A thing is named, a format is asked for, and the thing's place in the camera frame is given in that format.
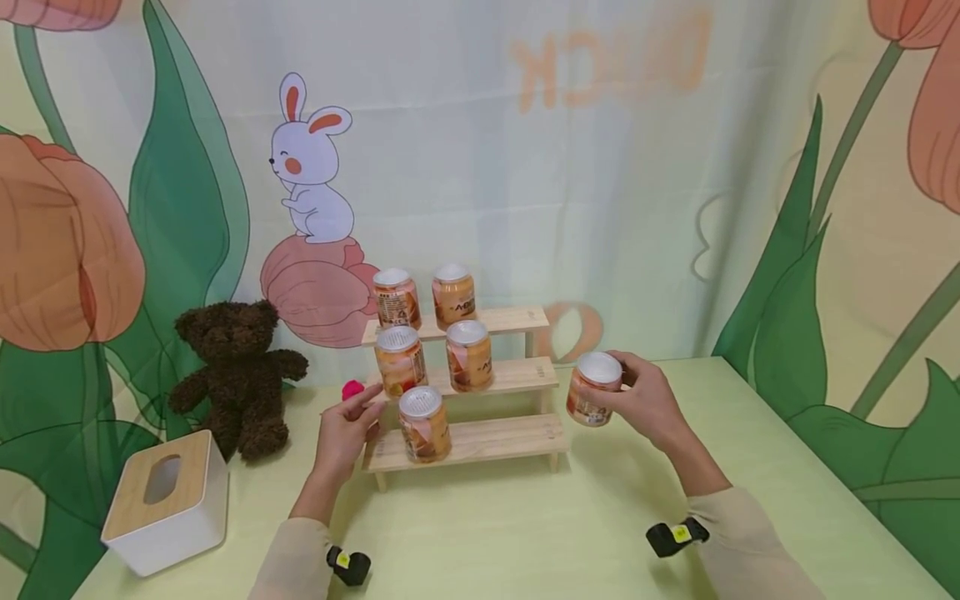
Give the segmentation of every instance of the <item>teddy bear ear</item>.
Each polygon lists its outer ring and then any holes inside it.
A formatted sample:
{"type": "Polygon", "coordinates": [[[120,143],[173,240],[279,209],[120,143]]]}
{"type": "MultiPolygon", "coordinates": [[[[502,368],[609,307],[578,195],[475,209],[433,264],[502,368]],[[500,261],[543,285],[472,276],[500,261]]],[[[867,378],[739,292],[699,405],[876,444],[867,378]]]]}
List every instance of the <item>teddy bear ear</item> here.
{"type": "Polygon", "coordinates": [[[269,317],[271,323],[276,324],[276,322],[280,320],[280,315],[276,312],[276,308],[270,304],[269,300],[260,300],[253,306],[263,313],[265,317],[269,317]]]}
{"type": "Polygon", "coordinates": [[[174,322],[174,329],[177,331],[177,335],[185,342],[187,336],[190,333],[190,330],[194,328],[197,324],[197,318],[200,316],[200,309],[191,308],[186,311],[174,322]]]}

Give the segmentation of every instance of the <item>can label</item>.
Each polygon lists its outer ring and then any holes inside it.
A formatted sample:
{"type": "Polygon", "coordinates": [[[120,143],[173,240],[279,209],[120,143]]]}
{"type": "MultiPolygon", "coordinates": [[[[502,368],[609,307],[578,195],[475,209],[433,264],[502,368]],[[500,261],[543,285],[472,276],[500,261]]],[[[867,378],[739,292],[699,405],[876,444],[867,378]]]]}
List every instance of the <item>can label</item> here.
{"type": "Polygon", "coordinates": [[[419,341],[401,352],[374,348],[373,353],[383,378],[383,390],[390,399],[399,399],[407,390],[427,385],[423,344],[419,341]]]}
{"type": "Polygon", "coordinates": [[[486,390],[493,383],[490,336],[472,346],[461,346],[447,340],[446,363],[450,369],[450,385],[454,390],[457,392],[486,390]]]}
{"type": "Polygon", "coordinates": [[[611,410],[591,404],[580,398],[580,391],[584,388],[618,392],[620,390],[620,380],[618,379],[613,383],[601,385],[583,377],[579,369],[574,369],[573,374],[570,376],[570,389],[566,393],[566,412],[574,420],[588,427],[606,425],[610,422],[611,410]]]}
{"type": "Polygon", "coordinates": [[[407,458],[414,463],[433,463],[450,453],[450,428],[446,422],[446,407],[428,419],[408,419],[400,413],[403,441],[407,458]]]}
{"type": "Polygon", "coordinates": [[[473,277],[445,283],[433,280],[433,310],[438,324],[454,324],[476,317],[473,277]]]}
{"type": "Polygon", "coordinates": [[[420,329],[420,303],[413,279],[391,287],[374,286],[376,314],[381,327],[410,325],[420,329]]]}

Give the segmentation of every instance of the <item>left hand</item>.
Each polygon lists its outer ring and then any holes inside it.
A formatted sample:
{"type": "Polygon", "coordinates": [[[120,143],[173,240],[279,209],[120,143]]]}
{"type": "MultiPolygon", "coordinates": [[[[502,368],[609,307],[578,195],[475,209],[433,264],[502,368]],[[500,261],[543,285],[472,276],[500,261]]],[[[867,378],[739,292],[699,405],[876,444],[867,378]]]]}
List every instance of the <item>left hand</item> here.
{"type": "Polygon", "coordinates": [[[317,457],[313,463],[314,475],[336,486],[342,486],[349,480],[364,443],[373,440],[380,432],[377,420],[387,403],[374,402],[364,406],[380,392],[383,392],[383,384],[371,385],[360,394],[323,412],[317,457]]]}

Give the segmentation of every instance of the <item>wooden tissue box lid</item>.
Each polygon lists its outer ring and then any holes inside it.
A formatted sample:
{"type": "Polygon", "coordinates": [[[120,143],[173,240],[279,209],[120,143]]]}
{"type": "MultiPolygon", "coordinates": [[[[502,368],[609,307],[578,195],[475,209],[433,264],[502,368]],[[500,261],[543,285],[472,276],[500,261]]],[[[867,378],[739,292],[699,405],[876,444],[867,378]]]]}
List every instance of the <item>wooden tissue box lid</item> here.
{"type": "Polygon", "coordinates": [[[115,540],[200,504],[204,498],[207,459],[211,451],[218,450],[210,431],[203,429],[133,454],[120,475],[104,524],[104,540],[115,540]],[[180,457],[175,487],[163,499],[148,504],[145,501],[147,485],[155,467],[175,457],[180,457]]]}

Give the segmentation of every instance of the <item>beige sleeve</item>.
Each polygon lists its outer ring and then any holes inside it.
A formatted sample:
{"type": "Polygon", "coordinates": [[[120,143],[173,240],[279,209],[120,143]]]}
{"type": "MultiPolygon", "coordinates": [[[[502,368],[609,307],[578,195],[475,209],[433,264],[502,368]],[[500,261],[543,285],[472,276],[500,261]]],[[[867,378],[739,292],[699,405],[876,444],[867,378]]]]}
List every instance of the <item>beige sleeve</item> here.
{"type": "Polygon", "coordinates": [[[330,536],[312,518],[288,518],[276,530],[248,600],[325,600],[333,570],[330,536]]]}
{"type": "Polygon", "coordinates": [[[710,533],[698,549],[720,600],[825,598],[780,543],[763,507],[745,490],[690,498],[690,514],[710,533]]]}

